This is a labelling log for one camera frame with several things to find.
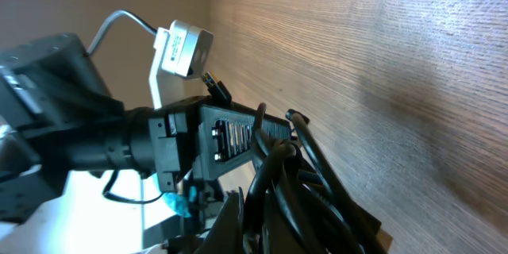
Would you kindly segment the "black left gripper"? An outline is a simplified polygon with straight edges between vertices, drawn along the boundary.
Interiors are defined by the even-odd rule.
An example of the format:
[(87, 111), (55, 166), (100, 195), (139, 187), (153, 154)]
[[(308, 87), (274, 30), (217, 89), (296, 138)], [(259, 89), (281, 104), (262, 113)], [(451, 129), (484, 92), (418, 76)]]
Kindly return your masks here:
[(255, 113), (218, 105), (210, 96), (155, 110), (148, 125), (160, 190), (175, 193), (189, 171), (211, 181), (250, 161)]

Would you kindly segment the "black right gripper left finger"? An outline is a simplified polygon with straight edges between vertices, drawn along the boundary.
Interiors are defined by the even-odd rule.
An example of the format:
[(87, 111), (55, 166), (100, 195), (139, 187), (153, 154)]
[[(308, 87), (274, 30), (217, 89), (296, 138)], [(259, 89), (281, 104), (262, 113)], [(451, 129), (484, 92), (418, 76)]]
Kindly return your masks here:
[(194, 254), (240, 254), (243, 249), (244, 194), (231, 191), (211, 230)]

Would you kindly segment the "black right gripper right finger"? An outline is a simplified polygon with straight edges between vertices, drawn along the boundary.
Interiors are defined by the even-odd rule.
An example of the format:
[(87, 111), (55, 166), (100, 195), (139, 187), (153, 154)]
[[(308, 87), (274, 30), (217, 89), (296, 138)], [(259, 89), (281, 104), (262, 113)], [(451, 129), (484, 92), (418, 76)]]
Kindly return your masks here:
[(334, 203), (323, 190), (278, 190), (277, 203), (306, 253), (387, 253), (392, 239), (353, 200)]

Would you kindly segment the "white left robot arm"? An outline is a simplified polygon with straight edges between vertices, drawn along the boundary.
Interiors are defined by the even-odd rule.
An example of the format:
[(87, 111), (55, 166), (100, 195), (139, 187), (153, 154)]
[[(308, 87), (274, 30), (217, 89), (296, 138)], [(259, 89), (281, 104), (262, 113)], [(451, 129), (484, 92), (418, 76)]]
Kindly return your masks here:
[(247, 206), (218, 194), (217, 227), (231, 234), (202, 237), (209, 203), (204, 183), (216, 183), (270, 144), (292, 142), (288, 121), (236, 104), (211, 74), (208, 95), (126, 110), (107, 94), (74, 34), (58, 34), (9, 50), (1, 63), (1, 114), (10, 132), (1, 144), (1, 219), (22, 224), (63, 193), (70, 171), (132, 169), (157, 175), (173, 193), (183, 183), (190, 217), (165, 234), (168, 253), (241, 250)]

